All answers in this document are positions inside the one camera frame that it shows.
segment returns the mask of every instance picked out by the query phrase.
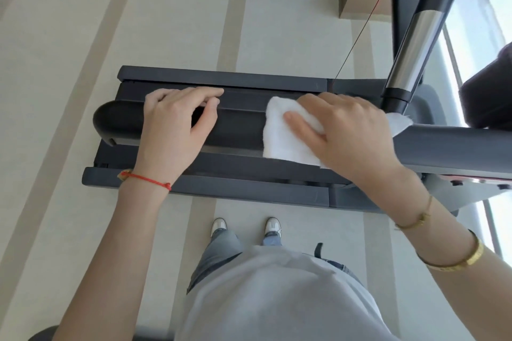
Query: gold bangle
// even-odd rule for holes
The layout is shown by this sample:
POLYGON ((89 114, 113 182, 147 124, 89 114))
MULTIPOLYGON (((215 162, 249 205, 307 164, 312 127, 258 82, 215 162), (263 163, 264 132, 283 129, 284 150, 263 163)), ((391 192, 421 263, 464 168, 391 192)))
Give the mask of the gold bangle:
POLYGON ((416 228, 418 226, 424 225, 430 217, 430 213, 429 213, 430 205, 432 205, 432 195, 430 195, 430 197, 429 197, 429 203, 426 206, 425 212, 423 212, 422 214, 419 215, 418 221, 416 221, 414 224, 408 225, 408 226, 401 226, 401 225, 395 224, 395 229, 396 230, 406 230, 406 229, 412 229, 412 228, 416 228))
POLYGON ((466 267, 469 267, 477 262, 485 250, 485 246, 483 245, 483 242, 477 237, 477 235, 470 229, 468 229, 471 234, 475 237, 476 243, 475 248, 471 252, 471 255, 469 255, 466 259, 462 260, 461 262, 458 262, 457 264, 453 264, 451 266, 436 266, 435 264, 431 264, 429 262, 426 262, 424 259, 421 258, 421 256, 418 255, 420 260, 426 264, 427 267, 430 269, 436 270, 436 271, 444 271, 446 273, 450 273, 452 271, 460 271, 466 267))

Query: shoe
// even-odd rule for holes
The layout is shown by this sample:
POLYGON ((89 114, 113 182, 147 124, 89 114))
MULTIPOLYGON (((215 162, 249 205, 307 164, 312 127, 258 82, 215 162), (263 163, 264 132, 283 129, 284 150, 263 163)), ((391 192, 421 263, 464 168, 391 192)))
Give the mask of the shoe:
POLYGON ((281 224, 275 217, 270 217, 265 224, 265 236, 271 232, 277 232, 279 237, 281 237, 281 224))
POLYGON ((212 237, 217 229, 227 229, 226 220, 223 218, 216 218, 214 223, 211 225, 210 237, 212 237))

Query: blue jeans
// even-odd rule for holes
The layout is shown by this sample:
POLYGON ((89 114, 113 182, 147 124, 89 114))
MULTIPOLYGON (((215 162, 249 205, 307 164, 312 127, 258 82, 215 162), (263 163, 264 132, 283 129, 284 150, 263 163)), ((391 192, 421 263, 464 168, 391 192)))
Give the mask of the blue jeans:
MULTIPOLYGON (((281 237, 277 232, 269 232, 263 238, 261 245, 282 245, 281 237)), ((224 264, 229 263, 243 251, 244 246, 232 230, 227 230, 224 228, 217 229, 211 237, 208 247, 206 247, 204 250, 199 264, 197 265, 195 271, 192 273, 189 288, 187 289, 187 294, 201 280, 206 278, 216 269, 222 267, 224 264)), ((348 273, 351 277, 360 282, 354 273, 351 272, 346 266, 340 263, 336 263, 332 260, 324 260, 332 266, 343 271, 344 273, 348 273)))

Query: white cloth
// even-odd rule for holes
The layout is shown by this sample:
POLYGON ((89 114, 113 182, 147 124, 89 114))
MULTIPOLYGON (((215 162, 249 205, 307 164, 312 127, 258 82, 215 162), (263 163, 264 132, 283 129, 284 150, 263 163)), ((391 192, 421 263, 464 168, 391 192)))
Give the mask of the white cloth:
POLYGON ((322 259, 251 247, 195 286, 176 341, 398 341, 375 300, 322 259))
MULTIPOLYGON (((263 129, 263 157, 324 167, 309 147, 298 139, 286 124, 283 114, 288 111, 298 112, 315 131, 323 133, 323 127, 317 118, 298 102, 273 97, 267 105, 267 122, 263 129)), ((387 113, 386 117, 393 137, 413 124, 410 118, 398 113, 387 113)))

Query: foot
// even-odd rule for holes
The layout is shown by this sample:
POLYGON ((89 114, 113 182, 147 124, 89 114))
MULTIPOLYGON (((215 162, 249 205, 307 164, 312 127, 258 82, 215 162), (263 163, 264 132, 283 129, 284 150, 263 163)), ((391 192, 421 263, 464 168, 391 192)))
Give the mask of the foot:
POLYGON ((265 236, 269 233, 277 233, 281 237, 281 224, 275 217, 270 217, 265 224, 265 236))
POLYGON ((223 218, 216 218, 211 225, 210 237, 212 237, 217 229, 227 229, 226 220, 223 218))

